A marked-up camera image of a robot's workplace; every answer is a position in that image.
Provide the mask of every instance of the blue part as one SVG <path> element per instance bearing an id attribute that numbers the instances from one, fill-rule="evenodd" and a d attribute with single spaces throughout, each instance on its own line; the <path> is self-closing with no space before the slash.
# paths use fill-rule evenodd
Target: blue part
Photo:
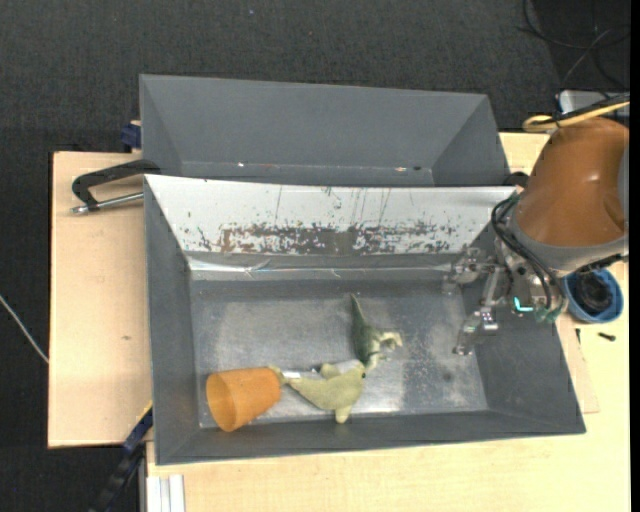
<path id="1" fill-rule="evenodd" d="M 120 132 L 120 140 L 132 148 L 142 147 L 142 129 L 135 124 L 129 123 Z"/>
<path id="2" fill-rule="evenodd" d="M 575 291 L 576 291 L 576 275 L 575 273 L 569 274 L 562 279 L 562 288 L 564 289 L 565 295 L 569 300 L 569 311 L 573 316 L 582 320 L 583 322 L 588 322 L 592 324 L 601 324 L 605 322 L 611 322 L 620 316 L 622 313 L 622 309 L 624 308 L 624 299 L 622 297 L 622 290 L 620 289 L 620 285 L 615 280 L 611 272 L 608 270 L 595 270 L 594 273 L 600 277 L 609 287 L 611 291 L 611 295 L 613 296 L 613 300 L 611 301 L 611 305 L 598 313 L 597 315 L 591 315 L 587 313 L 578 301 L 575 299 Z"/>
<path id="3" fill-rule="evenodd" d="M 519 311 L 520 313 L 530 313 L 531 311 L 533 311 L 533 308 L 531 306 L 521 305 L 520 299 L 518 297 L 513 298 L 513 306 L 516 308 L 516 311 Z"/>

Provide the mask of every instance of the metal sheet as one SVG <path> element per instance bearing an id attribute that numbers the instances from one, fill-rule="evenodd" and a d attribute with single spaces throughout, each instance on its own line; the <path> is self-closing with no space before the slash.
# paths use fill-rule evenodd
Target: metal sheet
<path id="1" fill-rule="evenodd" d="M 305 187 L 147 176 L 183 251 L 219 255 L 457 254 L 509 187 Z"/>
<path id="2" fill-rule="evenodd" d="M 142 150 L 163 174 L 334 186 L 500 185 L 487 96 L 142 75 Z"/>

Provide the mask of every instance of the black cable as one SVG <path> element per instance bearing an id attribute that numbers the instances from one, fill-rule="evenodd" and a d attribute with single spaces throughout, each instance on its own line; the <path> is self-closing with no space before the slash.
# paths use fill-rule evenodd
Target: black cable
<path id="1" fill-rule="evenodd" d="M 531 16 L 529 15 L 529 9 L 528 9 L 528 0 L 523 0 L 522 2 L 522 10 L 524 13 L 524 19 L 527 23 L 527 27 L 526 28 L 522 28 L 520 27 L 519 30 L 522 30 L 523 32 L 526 32 L 528 34 L 534 35 L 535 37 L 538 37 L 539 39 L 542 39 L 543 41 L 547 42 L 547 43 L 551 43 L 554 44 L 556 46 L 560 46 L 563 48 L 569 48 L 572 50 L 583 50 L 584 53 L 578 58 L 578 60 L 573 64 L 573 66 L 571 66 L 571 69 L 569 69 L 569 71 L 565 74 L 563 80 L 562 80 L 562 84 L 564 86 L 564 84 L 566 83 L 567 79 L 569 78 L 569 76 L 571 76 L 574 72 L 575 69 L 587 58 L 587 57 L 591 57 L 592 61 L 596 67 L 596 69 L 609 81 L 611 81 L 612 83 L 616 84 L 616 86 L 618 86 L 620 89 L 626 89 L 627 87 L 624 86 L 624 84 L 617 80 L 616 78 L 614 78 L 613 76 L 611 76 L 608 72 L 606 72 L 604 70 L 604 68 L 602 67 L 602 63 L 599 61 L 599 56 L 598 56 L 598 51 L 604 49 L 604 48 L 610 48 L 612 46 L 615 46 L 617 44 L 620 44 L 621 42 L 625 41 L 626 39 L 631 37 L 631 24 L 629 23 L 622 23 L 619 25 L 615 25 L 607 30 L 605 30 L 604 32 L 601 32 L 600 34 L 598 34 L 598 25 L 596 23 L 596 14 L 595 14 L 595 2 L 592 0 L 591 2 L 591 19 L 592 19 L 592 30 L 590 31 L 590 34 L 594 36 L 594 39 L 591 41 L 591 43 L 589 43 L 588 45 L 581 45 L 581 44 L 574 44 L 574 43 L 569 43 L 567 41 L 562 41 L 559 39 L 555 39 L 552 37 L 549 37 L 547 34 L 543 33 L 541 30 L 539 30 L 533 23 L 533 21 L 531 20 Z M 625 32 L 620 35 L 619 37 L 612 39 L 611 41 L 608 42 L 602 42 L 603 39 L 605 39 L 606 37 L 610 36 L 612 33 L 625 29 Z"/>
<path id="2" fill-rule="evenodd" d="M 580 44 L 568 43 L 566 41 L 561 41 L 559 39 L 554 39 L 552 37 L 549 37 L 548 35 L 544 34 L 542 31 L 537 29 L 535 27 L 535 25 L 533 24 L 533 21 L 531 20 L 531 17 L 529 16 L 529 10 L 527 9 L 527 4 L 528 3 L 529 3 L 528 0 L 523 0 L 522 1 L 524 19 L 527 22 L 527 28 L 519 27 L 519 30 L 521 30 L 523 32 L 527 32 L 528 34 L 532 34 L 532 35 L 538 37 L 539 39 L 542 39 L 543 41 L 545 41 L 547 43 L 552 43 L 552 44 L 555 44 L 557 46 L 562 46 L 563 48 L 570 48 L 572 50 L 589 50 L 589 49 L 592 49 L 591 46 L 592 46 L 593 42 L 591 42 L 590 44 L 588 44 L 586 46 L 585 45 L 580 45 Z M 621 43 L 622 41 L 624 41 L 628 37 L 631 37 L 631 24 L 629 24 L 629 23 L 621 23 L 619 25 L 615 25 L 614 27 L 611 27 L 610 29 L 608 29 L 607 32 L 608 31 L 613 31 L 613 30 L 620 30 L 621 28 L 628 28 L 629 30 L 628 30 L 627 33 L 621 35 L 617 39 L 609 41 L 608 43 L 602 43 L 602 44 L 598 45 L 596 47 L 596 49 L 601 50 L 603 48 L 609 48 L 611 46 L 615 46 L 616 44 Z"/>
<path id="3" fill-rule="evenodd" d="M 536 277 L 540 280 L 542 288 L 545 292 L 545 302 L 546 308 L 550 309 L 553 301 L 553 296 L 551 293 L 551 288 L 549 287 L 549 283 L 545 279 L 545 274 L 549 277 L 551 283 L 558 289 L 558 293 L 564 298 L 564 291 L 558 283 L 558 280 L 555 276 L 555 273 L 549 269 L 546 265 L 544 265 L 538 258 L 529 251 L 526 247 L 524 247 L 514 236 L 512 233 L 509 233 L 505 229 L 500 226 L 500 223 L 504 220 L 505 216 L 509 212 L 509 210 L 516 204 L 518 201 L 517 197 L 509 197 L 503 201 L 500 201 L 491 211 L 491 225 L 493 226 L 494 231 L 498 235 L 498 237 L 505 243 L 509 249 L 511 249 L 516 254 L 523 257 L 525 260 L 529 262 L 533 272 L 536 274 Z"/>

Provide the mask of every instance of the rust stain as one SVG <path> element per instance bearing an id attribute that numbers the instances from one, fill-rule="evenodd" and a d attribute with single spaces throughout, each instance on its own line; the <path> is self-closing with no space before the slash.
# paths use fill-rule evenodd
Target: rust stain
<path id="1" fill-rule="evenodd" d="M 211 241 L 200 231 L 198 245 L 209 251 L 243 254 L 333 255 L 360 256 L 394 253 L 440 253 L 451 244 L 442 236 L 457 232 L 452 225 L 437 225 L 417 221 L 412 225 L 364 226 L 348 228 L 312 224 L 274 226 L 270 223 L 246 226 L 220 226 L 218 240 Z"/>

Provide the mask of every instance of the wooden table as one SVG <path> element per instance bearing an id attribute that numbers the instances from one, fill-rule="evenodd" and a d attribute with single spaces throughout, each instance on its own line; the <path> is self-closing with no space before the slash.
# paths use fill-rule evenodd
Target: wooden table
<path id="1" fill-rule="evenodd" d="M 547 140 L 525 134 L 501 138 L 512 170 L 524 171 Z M 79 204 L 70 190 L 75 176 L 136 158 L 54 156 L 51 448 L 121 443 L 151 398 L 142 208 L 69 213 Z M 134 179 L 104 186 L 98 194 L 139 188 Z M 612 271 L 628 297 L 628 266 L 617 264 Z M 627 510 L 628 308 L 615 322 L 579 325 L 581 345 L 575 327 L 568 316 L 558 322 L 586 413 L 584 435 L 162 467 L 154 464 L 150 443 L 147 473 L 184 475 L 188 512 Z M 608 342 L 600 331 L 617 340 Z"/>

